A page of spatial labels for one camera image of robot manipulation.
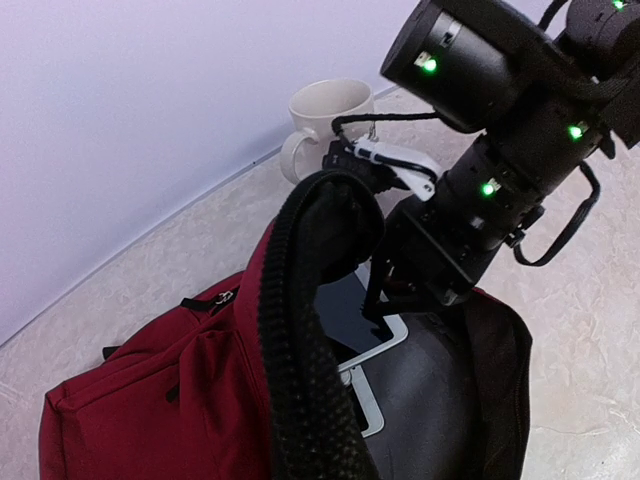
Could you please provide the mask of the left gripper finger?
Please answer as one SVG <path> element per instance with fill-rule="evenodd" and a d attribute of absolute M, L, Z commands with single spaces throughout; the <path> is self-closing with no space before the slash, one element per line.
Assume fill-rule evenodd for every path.
<path fill-rule="evenodd" d="M 337 170 L 298 184 L 266 242 L 258 330 L 276 479 L 376 479 L 377 468 L 314 302 L 320 285 L 373 253 L 384 219 L 373 194 Z"/>

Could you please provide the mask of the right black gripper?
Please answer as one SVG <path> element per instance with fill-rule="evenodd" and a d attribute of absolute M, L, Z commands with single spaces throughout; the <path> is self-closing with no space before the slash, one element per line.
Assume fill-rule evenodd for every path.
<path fill-rule="evenodd" d="M 363 316 L 378 330 L 390 315 L 440 313 L 466 301 L 493 261 L 459 238 L 435 207 L 400 201 L 369 265 Z"/>

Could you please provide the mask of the red backpack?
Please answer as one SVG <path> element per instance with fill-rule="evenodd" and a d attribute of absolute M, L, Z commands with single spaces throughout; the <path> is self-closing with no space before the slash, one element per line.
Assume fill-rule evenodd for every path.
<path fill-rule="evenodd" d="M 325 393 L 315 440 L 278 439 L 258 332 L 266 232 L 246 270 L 157 317 L 104 362 L 47 393 L 44 479 L 377 479 L 350 410 Z M 454 319 L 470 368 L 472 424 L 443 474 L 517 479 L 530 429 L 532 338 L 509 306 L 475 291 Z"/>

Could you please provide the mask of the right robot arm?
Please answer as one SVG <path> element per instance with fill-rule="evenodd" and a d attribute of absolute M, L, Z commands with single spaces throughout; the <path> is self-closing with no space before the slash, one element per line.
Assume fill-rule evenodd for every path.
<path fill-rule="evenodd" d="M 466 300 L 502 246 L 522 241 L 574 170 L 590 195 L 539 259 L 548 264 L 599 199 L 587 158 L 639 141 L 639 5 L 555 1 L 538 23 L 502 1 L 422 1 L 382 75 L 475 141 L 432 198 L 392 211 L 372 258 L 366 315 L 436 312 Z"/>

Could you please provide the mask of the white tablet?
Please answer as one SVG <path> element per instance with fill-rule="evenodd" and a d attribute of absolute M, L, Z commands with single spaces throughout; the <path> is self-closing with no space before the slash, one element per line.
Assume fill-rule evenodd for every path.
<path fill-rule="evenodd" d="M 397 314 L 364 315 L 369 277 L 363 264 L 344 278 L 320 286 L 316 294 L 314 306 L 340 373 L 399 345 L 409 334 Z"/>
<path fill-rule="evenodd" d="M 362 436 L 368 438 L 381 432 L 385 420 L 363 368 L 353 367 L 340 375 L 354 406 Z"/>

